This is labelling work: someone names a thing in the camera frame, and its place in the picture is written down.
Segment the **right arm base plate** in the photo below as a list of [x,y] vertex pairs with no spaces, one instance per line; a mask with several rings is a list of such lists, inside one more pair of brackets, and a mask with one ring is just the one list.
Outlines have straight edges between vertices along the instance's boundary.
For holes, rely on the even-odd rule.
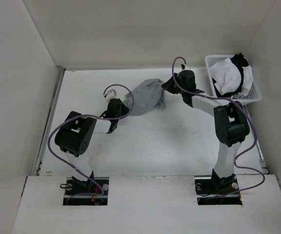
[[238,189],[239,185],[235,176],[221,187],[216,187],[211,177],[195,178],[198,205],[242,205],[239,193],[227,195]]

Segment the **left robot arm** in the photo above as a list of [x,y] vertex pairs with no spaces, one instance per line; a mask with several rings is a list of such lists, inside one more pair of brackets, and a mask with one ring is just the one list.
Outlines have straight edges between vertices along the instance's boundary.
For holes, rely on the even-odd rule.
[[[62,126],[58,128],[55,136],[55,144],[64,153],[70,153],[74,157],[79,157],[88,149],[94,128],[98,119],[105,119],[110,122],[108,134],[116,130],[120,119],[126,117],[131,111],[118,98],[111,98],[108,101],[107,109],[100,117],[85,116],[81,113],[72,111],[67,116]],[[83,177],[80,180],[72,177],[61,188],[73,191],[75,194],[103,195],[104,190],[94,179],[94,174]]]

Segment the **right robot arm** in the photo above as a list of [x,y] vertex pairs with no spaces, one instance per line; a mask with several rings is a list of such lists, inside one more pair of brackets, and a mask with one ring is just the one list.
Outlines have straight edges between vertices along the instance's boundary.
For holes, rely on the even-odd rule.
[[219,141],[217,162],[209,179],[196,180],[196,193],[224,195],[238,189],[234,159],[249,134],[247,119],[239,109],[240,103],[217,99],[197,89],[195,74],[191,70],[175,73],[162,84],[162,88],[171,94],[180,94],[185,104],[214,118],[215,134]]

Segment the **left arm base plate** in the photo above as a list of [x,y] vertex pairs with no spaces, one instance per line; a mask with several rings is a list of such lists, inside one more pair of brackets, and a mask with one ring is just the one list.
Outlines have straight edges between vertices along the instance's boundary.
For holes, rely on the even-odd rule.
[[65,183],[60,184],[64,190],[64,206],[106,206],[108,204],[109,178],[95,178],[95,183],[90,180],[79,180],[68,177]]

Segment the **grey tank top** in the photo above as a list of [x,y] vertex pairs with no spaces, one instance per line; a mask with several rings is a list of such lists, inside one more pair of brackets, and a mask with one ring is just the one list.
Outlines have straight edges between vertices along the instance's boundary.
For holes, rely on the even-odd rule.
[[131,116],[141,116],[154,109],[165,109],[163,81],[157,78],[147,79],[140,83],[132,92],[134,106]]

